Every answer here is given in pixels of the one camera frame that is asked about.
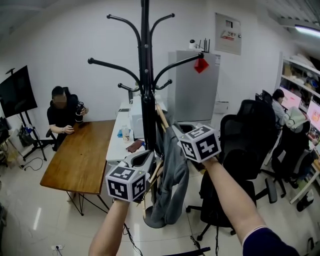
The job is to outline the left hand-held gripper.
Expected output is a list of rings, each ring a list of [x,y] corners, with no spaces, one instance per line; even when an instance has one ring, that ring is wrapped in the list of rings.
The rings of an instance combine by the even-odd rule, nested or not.
[[[105,176],[108,195],[127,202],[141,202],[150,184],[155,154],[142,150],[128,155]]]

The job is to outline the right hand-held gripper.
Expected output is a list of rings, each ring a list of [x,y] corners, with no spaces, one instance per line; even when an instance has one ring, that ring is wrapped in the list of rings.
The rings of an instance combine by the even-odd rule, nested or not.
[[[182,149],[184,156],[197,163],[202,163],[221,152],[221,144],[217,130],[209,124],[187,123],[190,131],[183,131],[183,124],[174,124],[173,131],[178,139],[177,145]]]

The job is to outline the grey garment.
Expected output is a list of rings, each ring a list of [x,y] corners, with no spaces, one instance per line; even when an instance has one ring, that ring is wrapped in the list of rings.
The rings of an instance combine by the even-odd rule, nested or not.
[[[150,219],[173,225],[180,218],[189,184],[189,167],[170,126],[163,137],[164,165]]]

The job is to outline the wooden stick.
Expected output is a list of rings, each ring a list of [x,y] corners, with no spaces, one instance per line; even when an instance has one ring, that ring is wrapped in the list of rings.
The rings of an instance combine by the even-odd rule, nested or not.
[[[158,103],[156,103],[155,108],[156,108],[156,112],[157,112],[158,116],[161,119],[161,127],[163,129],[163,132],[165,133],[167,131],[167,128],[169,127],[169,124],[167,122],[167,119],[163,113],[161,106]]]

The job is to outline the person's right forearm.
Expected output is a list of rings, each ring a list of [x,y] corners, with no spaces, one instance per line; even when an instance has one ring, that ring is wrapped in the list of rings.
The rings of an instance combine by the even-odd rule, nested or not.
[[[264,227],[256,205],[215,157],[203,162],[218,195],[222,209],[241,243],[255,229]]]

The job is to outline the person's left forearm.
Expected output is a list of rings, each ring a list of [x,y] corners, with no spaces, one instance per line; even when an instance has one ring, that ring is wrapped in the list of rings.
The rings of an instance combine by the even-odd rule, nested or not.
[[[116,199],[112,203],[101,227],[90,244],[88,256],[117,255],[129,205],[128,201],[120,199]]]

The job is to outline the wooden clothes hanger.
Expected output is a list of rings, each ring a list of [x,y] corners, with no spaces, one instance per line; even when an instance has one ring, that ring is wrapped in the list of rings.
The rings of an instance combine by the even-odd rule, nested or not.
[[[149,186],[146,189],[146,191],[143,194],[142,197],[142,213],[143,213],[143,218],[145,219],[147,217],[147,211],[146,211],[146,195],[147,193],[153,188],[154,184],[156,183],[156,181],[158,180],[158,178],[161,176],[162,172],[163,172],[163,165],[164,165],[164,154],[161,154],[160,159],[159,159],[159,163],[156,165],[156,168],[151,176],[151,178],[149,179]]]

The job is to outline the black mesh office chair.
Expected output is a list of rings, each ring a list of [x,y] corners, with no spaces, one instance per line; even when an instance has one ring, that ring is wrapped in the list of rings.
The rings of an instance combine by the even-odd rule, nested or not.
[[[263,101],[245,99],[237,114],[228,114],[220,122],[221,152],[218,161],[236,182],[247,192],[253,202],[268,196],[271,204],[278,200],[276,186],[271,178],[264,180],[265,187],[255,192],[253,180],[260,173],[261,166],[276,137],[276,118],[272,106]],[[199,196],[201,206],[189,205],[186,212],[200,211],[200,220],[206,227],[197,240],[203,239],[211,227],[230,228],[231,235],[236,231],[225,215],[210,176],[204,173]]]

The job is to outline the white refrigerator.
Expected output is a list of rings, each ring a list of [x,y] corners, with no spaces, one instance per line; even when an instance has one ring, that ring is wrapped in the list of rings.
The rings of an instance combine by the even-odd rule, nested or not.
[[[167,86],[168,112],[178,122],[210,123],[217,95],[221,56],[205,53],[209,67],[201,73],[194,69],[196,60],[168,71],[172,84]]]

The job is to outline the wooden table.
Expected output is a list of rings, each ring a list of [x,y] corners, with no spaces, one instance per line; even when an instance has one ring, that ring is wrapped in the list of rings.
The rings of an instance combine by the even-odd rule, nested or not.
[[[107,152],[115,120],[84,122],[75,125],[50,161],[40,185],[73,192],[79,203],[74,206],[83,215],[86,195],[101,196]]]

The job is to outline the black coat rack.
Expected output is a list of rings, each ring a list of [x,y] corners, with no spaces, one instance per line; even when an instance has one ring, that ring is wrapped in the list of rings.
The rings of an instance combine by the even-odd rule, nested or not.
[[[158,19],[153,24],[153,26],[150,27],[149,26],[149,9],[150,9],[150,1],[141,0],[141,32],[138,32],[137,28],[129,20],[114,16],[111,14],[107,15],[108,19],[124,22],[127,25],[129,25],[134,31],[137,39],[137,48],[138,48],[139,77],[137,77],[132,71],[130,71],[125,67],[115,65],[112,63],[107,63],[100,60],[96,60],[96,59],[93,59],[92,57],[89,58],[87,62],[89,64],[95,64],[95,65],[125,72],[135,80],[135,82],[138,85],[138,89],[127,87],[121,83],[118,84],[118,87],[125,89],[129,92],[140,91],[145,149],[155,152],[156,139],[157,139],[156,138],[157,110],[156,110],[156,100],[155,100],[154,93],[156,90],[158,91],[162,90],[172,83],[172,80],[169,79],[163,86],[158,86],[157,85],[158,80],[168,70],[175,68],[177,66],[195,61],[197,59],[202,59],[204,58],[204,54],[200,52],[197,55],[172,63],[166,66],[164,69],[162,69],[159,72],[159,74],[156,77],[154,77],[153,49],[152,49],[153,33],[156,26],[160,22],[167,20],[169,18],[173,18],[175,14],[171,13],[167,16],[164,16]]]

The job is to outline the black router with antennas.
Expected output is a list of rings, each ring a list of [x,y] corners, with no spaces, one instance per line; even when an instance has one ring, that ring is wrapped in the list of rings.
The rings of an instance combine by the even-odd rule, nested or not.
[[[200,40],[198,44],[195,44],[196,49],[200,49],[203,53],[210,52],[211,39],[205,38],[204,40]]]

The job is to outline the white framed monitor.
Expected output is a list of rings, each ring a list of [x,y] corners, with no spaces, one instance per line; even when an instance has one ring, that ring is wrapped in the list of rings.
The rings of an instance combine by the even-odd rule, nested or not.
[[[309,103],[307,116],[309,117],[310,123],[316,129],[320,130],[320,105],[313,100]]]

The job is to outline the long ceiling light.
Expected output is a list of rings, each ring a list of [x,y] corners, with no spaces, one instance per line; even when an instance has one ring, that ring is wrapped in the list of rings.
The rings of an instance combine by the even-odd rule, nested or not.
[[[308,27],[308,26],[303,26],[303,25],[298,25],[298,24],[296,24],[294,27],[299,33],[303,33],[303,34],[306,34],[309,36],[320,38],[320,29],[316,29],[316,28],[312,28],[312,27]]]

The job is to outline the grey wall panel box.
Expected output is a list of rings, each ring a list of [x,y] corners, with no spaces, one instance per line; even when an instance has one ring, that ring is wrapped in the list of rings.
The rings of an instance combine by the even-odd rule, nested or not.
[[[241,22],[230,16],[215,13],[215,46],[214,49],[234,55],[241,55],[242,32]]]

